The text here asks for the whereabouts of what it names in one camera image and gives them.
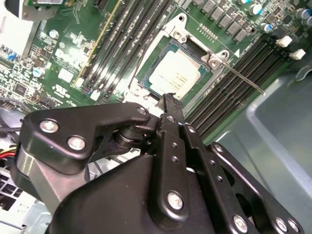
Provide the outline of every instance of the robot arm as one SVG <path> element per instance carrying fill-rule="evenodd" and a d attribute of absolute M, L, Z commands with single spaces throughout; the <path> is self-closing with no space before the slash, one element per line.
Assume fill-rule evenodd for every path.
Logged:
<path fill-rule="evenodd" d="M 304 233 L 300 224 L 220 144 L 205 146 L 172 95 L 157 118 L 135 103 L 29 114 L 15 183 L 62 233 Z M 91 182 L 88 162 L 141 154 Z"/>

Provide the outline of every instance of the cable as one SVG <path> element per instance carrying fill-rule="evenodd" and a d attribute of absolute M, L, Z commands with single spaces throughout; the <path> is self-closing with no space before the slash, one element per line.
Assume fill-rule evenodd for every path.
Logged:
<path fill-rule="evenodd" d="M 0 127 L 0 133 L 15 133 L 20 132 L 21 128 Z"/>
<path fill-rule="evenodd" d="M 8 152 L 8 153 L 5 153 L 5 154 L 0 155 L 0 159 L 3 159 L 3 158 L 5 158 L 5 157 L 9 157 L 9 156 L 14 156 L 14 155 L 15 155 L 15 153 L 13 153 L 13 152 Z"/>
<path fill-rule="evenodd" d="M 10 149 L 3 150 L 3 151 L 0 152 L 0 155 L 3 155 L 3 154 L 5 154 L 5 153 L 11 152 L 11 151 L 15 151 L 15 150 L 16 150 L 16 147 L 12 147 L 12 148 L 10 148 Z"/>
<path fill-rule="evenodd" d="M 97 170 L 102 174 L 104 174 L 104 172 L 102 171 L 102 169 L 99 167 L 97 162 L 94 162 L 94 165 L 96 166 Z"/>

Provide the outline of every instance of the motherboard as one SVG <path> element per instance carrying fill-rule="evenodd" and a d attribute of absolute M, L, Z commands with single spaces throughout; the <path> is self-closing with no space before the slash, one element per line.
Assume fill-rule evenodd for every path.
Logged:
<path fill-rule="evenodd" d="M 175 93 L 205 143 L 312 44 L 312 1 L 22 2 L 46 15 L 14 15 L 1 0 L 2 107 L 149 109 Z"/>

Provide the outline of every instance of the screw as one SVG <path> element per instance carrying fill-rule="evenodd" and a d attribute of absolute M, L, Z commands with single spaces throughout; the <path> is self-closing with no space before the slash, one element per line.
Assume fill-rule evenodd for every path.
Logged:
<path fill-rule="evenodd" d="M 174 208 L 175 210 L 181 210 L 183 207 L 183 200 L 182 198 L 175 192 L 168 193 L 168 202 L 169 205 Z"/>
<path fill-rule="evenodd" d="M 137 111 L 142 115 L 146 115 L 146 110 L 143 107 L 137 108 Z"/>
<path fill-rule="evenodd" d="M 171 123 L 174 123 L 174 122 L 175 122 L 175 119 L 174 119 L 172 116 L 167 116 L 167 119 L 168 119 Z"/>
<path fill-rule="evenodd" d="M 73 150 L 82 150 L 84 147 L 86 147 L 86 142 L 78 136 L 69 138 L 67 144 Z"/>
<path fill-rule="evenodd" d="M 291 219 L 288 219 L 288 223 L 297 233 L 299 232 L 299 228 L 294 221 L 292 221 Z"/>
<path fill-rule="evenodd" d="M 280 218 L 276 218 L 276 223 L 278 225 L 278 227 L 283 231 L 283 232 L 287 232 L 287 227 L 286 224 L 284 223 L 284 221 Z"/>
<path fill-rule="evenodd" d="M 248 231 L 247 224 L 246 224 L 245 220 L 241 216 L 234 215 L 233 216 L 233 221 L 234 221 L 235 226 L 237 227 L 237 229 L 239 229 L 242 233 L 246 233 Z"/>
<path fill-rule="evenodd" d="M 191 133 L 195 133 L 195 129 L 192 126 L 188 127 Z"/>
<path fill-rule="evenodd" d="M 221 146 L 219 146 L 219 145 L 215 145 L 215 148 L 216 148 L 216 150 L 218 151 L 218 152 L 223 152 L 223 149 L 221 148 Z"/>
<path fill-rule="evenodd" d="M 59 129 L 58 124 L 51 120 L 45 120 L 41 122 L 39 126 L 40 129 L 46 133 L 55 133 Z"/>

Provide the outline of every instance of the capacitor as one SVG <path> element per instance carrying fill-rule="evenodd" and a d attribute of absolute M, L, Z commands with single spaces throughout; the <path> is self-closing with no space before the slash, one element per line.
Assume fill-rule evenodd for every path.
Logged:
<path fill-rule="evenodd" d="M 36 67 L 33 69 L 33 76 L 40 78 L 45 74 L 45 69 L 43 67 Z"/>
<path fill-rule="evenodd" d="M 260 15 L 262 12 L 262 5 L 259 3 L 251 5 L 249 8 L 249 14 L 252 16 Z"/>
<path fill-rule="evenodd" d="M 56 30 L 51 30 L 49 32 L 49 36 L 52 38 L 52 39 L 57 39 L 59 38 L 59 33 L 56 31 Z"/>
<path fill-rule="evenodd" d="M 310 16 L 311 16 L 311 10 L 310 9 L 300 8 L 296 11 L 296 18 L 298 20 L 306 20 Z"/>
<path fill-rule="evenodd" d="M 237 0 L 237 4 L 239 5 L 244 5 L 244 4 L 247 4 L 249 2 L 251 2 L 252 0 Z"/>
<path fill-rule="evenodd" d="M 268 23 L 262 23 L 260 25 L 260 29 L 265 33 L 269 33 L 270 31 L 272 31 L 273 26 Z"/>
<path fill-rule="evenodd" d="M 308 26 L 308 27 L 312 27 L 312 16 L 310 16 L 310 17 L 307 18 L 307 19 L 303 19 L 303 20 L 301 21 L 301 23 L 302 23 L 303 25 Z"/>

